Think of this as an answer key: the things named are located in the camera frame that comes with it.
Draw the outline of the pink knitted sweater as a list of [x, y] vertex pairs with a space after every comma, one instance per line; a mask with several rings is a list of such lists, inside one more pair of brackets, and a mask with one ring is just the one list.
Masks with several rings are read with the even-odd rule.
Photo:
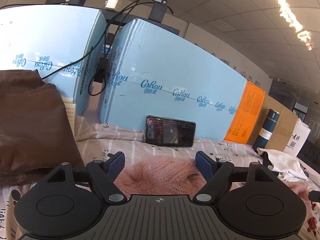
[[[305, 182], [284, 181], [301, 199], [308, 199]], [[193, 197], [206, 183], [192, 159], [155, 156], [125, 167], [114, 181], [130, 197], [132, 194], [188, 194]]]

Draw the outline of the dark blue vacuum bottle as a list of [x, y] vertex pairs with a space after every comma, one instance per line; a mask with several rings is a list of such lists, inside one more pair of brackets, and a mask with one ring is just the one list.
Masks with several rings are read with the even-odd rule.
[[276, 127], [279, 120], [280, 113], [273, 109], [268, 110], [266, 119], [260, 129], [260, 132], [252, 146], [255, 152], [258, 152], [258, 148], [265, 148], [268, 141], [271, 139], [271, 135]]

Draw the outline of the orange printed carton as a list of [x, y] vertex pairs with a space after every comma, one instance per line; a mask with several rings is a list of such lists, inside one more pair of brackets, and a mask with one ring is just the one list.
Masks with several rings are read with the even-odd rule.
[[246, 144], [263, 106], [265, 91], [247, 81], [239, 107], [225, 136], [225, 140]]

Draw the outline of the black smartphone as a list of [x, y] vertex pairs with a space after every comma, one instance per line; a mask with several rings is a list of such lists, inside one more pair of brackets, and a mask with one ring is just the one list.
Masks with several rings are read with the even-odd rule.
[[194, 122], [148, 116], [144, 142], [163, 147], [192, 147], [195, 138]]

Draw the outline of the white and black garment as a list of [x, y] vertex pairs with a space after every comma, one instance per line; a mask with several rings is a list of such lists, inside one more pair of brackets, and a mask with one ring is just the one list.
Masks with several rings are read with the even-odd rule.
[[278, 172], [281, 180], [293, 182], [308, 179], [296, 157], [264, 148], [257, 148], [257, 153], [262, 157], [263, 165], [272, 172]]

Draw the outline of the brown storage bag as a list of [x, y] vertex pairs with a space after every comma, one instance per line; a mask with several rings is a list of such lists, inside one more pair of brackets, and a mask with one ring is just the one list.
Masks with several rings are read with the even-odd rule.
[[56, 86], [35, 70], [1, 71], [1, 185], [21, 185], [60, 163], [84, 162]]

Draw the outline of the brown cardboard box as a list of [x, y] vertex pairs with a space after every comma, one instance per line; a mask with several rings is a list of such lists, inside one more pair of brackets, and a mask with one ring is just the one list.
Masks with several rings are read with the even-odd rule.
[[276, 122], [271, 121], [275, 124], [275, 127], [265, 148], [284, 151], [293, 134], [298, 117], [284, 105], [268, 95], [265, 96], [263, 106], [258, 114], [247, 144], [253, 145], [257, 139], [263, 123], [267, 119], [269, 110], [274, 110], [279, 113], [279, 118]]

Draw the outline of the white paper bag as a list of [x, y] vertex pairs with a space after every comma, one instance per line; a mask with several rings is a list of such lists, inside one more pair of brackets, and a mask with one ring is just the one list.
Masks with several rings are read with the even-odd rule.
[[310, 132], [311, 129], [308, 127], [308, 125], [298, 118], [284, 152], [296, 157], [306, 142]]

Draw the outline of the large light blue carton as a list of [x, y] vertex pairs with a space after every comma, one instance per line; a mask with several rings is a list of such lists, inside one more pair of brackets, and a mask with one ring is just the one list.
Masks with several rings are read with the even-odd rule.
[[98, 118], [143, 130], [148, 116], [194, 122], [198, 138], [224, 139], [246, 79], [191, 42], [144, 20], [114, 41]]

